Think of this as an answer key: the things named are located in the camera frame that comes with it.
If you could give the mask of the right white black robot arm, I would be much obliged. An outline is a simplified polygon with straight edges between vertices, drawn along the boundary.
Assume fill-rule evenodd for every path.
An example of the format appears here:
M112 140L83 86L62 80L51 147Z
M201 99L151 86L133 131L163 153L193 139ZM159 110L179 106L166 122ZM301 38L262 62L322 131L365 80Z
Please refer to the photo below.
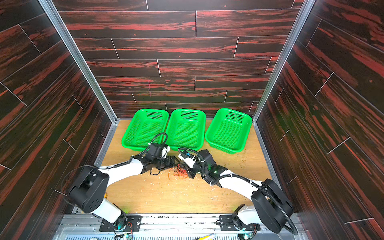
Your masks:
M285 229L297 236L299 231L291 216L293 204L279 186L271 179L265 181L250 180L233 173L226 167L217 165L208 150L199 152L179 148L179 158L187 165L187 170L200 174L210 186L232 190L252 201L252 205L240 205L232 214L233 225L243 231L247 226L264 225L273 233Z

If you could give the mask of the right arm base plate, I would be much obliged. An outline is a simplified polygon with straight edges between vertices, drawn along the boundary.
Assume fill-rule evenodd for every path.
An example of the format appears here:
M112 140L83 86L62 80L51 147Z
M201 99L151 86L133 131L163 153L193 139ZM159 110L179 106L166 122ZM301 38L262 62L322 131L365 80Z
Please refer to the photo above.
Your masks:
M220 227L221 231L253 231L258 232L261 230L259 224L246 225L240 221L238 217L233 215L220 215L219 219L215 222Z

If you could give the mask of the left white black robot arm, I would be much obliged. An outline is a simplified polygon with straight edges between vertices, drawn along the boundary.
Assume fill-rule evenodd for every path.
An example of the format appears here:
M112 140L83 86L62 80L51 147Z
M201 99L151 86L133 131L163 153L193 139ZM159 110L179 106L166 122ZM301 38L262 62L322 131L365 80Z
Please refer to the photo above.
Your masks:
M107 166L82 166L81 172L69 188L70 203L79 207L84 213L91 213L112 224L116 230L123 231L127 217L123 210L112 204L105 197L107 187L123 179L151 172L153 168L159 175L161 171L175 167L180 161L168 156L170 146L166 144L168 135L159 133L139 154L129 160Z

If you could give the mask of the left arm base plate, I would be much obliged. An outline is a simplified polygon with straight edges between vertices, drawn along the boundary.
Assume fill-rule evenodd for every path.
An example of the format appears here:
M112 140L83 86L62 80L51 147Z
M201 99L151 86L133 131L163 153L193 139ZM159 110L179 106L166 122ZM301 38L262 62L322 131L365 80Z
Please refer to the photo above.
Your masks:
M114 223L102 220L100 232L138 232L141 227L142 216L126 215L119 217Z

